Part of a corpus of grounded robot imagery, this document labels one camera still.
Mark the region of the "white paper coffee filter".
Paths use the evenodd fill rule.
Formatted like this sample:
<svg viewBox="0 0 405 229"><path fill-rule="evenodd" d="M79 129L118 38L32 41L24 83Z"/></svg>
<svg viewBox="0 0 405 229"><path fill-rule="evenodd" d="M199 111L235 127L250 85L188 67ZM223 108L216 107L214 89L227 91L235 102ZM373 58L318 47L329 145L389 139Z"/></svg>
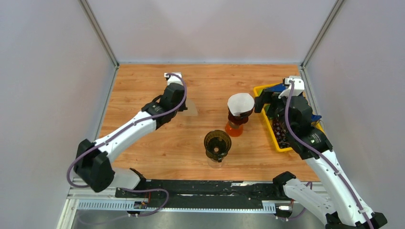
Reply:
<svg viewBox="0 0 405 229"><path fill-rule="evenodd" d="M228 99L227 106L232 116L248 117L255 107L255 100L248 93L237 93Z"/></svg>

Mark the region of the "brown plastic coffee dripper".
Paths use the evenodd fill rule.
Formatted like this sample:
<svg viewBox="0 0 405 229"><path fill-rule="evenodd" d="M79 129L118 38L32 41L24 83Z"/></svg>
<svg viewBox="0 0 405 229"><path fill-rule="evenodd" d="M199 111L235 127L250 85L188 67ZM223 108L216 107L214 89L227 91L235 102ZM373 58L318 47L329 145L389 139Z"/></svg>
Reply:
<svg viewBox="0 0 405 229"><path fill-rule="evenodd" d="M228 121L235 125L243 125L248 122L249 116L254 111L253 106L228 106Z"/></svg>

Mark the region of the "olive plastic coffee dripper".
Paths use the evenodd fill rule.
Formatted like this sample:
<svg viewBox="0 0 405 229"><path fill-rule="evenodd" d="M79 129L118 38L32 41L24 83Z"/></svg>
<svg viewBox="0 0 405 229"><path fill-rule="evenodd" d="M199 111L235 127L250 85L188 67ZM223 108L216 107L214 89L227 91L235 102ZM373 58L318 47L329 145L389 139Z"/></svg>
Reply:
<svg viewBox="0 0 405 229"><path fill-rule="evenodd" d="M212 130L203 141L206 156L216 163L222 163L232 146L230 136L222 130Z"/></svg>

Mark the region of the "brown paper coffee filter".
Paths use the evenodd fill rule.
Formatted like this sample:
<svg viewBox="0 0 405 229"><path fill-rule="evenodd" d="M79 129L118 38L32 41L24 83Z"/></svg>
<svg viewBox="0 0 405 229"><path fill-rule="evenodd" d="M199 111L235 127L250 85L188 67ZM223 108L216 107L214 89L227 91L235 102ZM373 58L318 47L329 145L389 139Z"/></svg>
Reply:
<svg viewBox="0 0 405 229"><path fill-rule="evenodd" d="M187 99L185 102L186 108L184 111L180 112L182 116L197 116L198 109L193 100Z"/></svg>

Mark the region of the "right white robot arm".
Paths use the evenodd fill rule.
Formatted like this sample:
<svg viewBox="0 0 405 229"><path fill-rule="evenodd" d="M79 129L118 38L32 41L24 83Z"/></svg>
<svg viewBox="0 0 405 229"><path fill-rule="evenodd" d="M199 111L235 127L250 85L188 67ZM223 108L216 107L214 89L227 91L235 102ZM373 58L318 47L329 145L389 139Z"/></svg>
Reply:
<svg viewBox="0 0 405 229"><path fill-rule="evenodd" d="M289 146L320 179L330 200L303 187L290 172L273 179L273 194L278 199L297 200L327 229L380 229L388 222L381 212L372 210L360 197L337 160L303 92L269 87L255 93L255 112L267 117L284 132Z"/></svg>

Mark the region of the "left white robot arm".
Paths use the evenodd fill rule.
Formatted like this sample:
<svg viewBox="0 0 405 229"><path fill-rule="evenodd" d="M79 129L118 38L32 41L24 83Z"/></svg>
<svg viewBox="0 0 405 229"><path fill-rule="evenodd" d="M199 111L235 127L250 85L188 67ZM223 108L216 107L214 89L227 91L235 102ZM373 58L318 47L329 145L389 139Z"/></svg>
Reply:
<svg viewBox="0 0 405 229"><path fill-rule="evenodd" d="M82 140L76 158L68 171L74 171L85 187L98 193L117 178L112 162L142 137L170 122L178 112L187 110L187 87L184 83L168 83L162 95L147 103L126 124L94 142Z"/></svg>

